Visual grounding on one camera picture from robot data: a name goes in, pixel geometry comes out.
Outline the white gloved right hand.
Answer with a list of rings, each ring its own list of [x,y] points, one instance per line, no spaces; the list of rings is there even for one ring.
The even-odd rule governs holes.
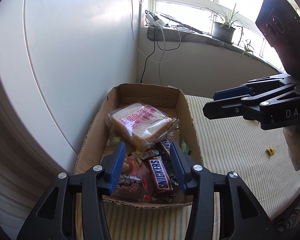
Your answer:
[[[296,171],[300,170],[300,125],[288,126],[283,129],[290,160]]]

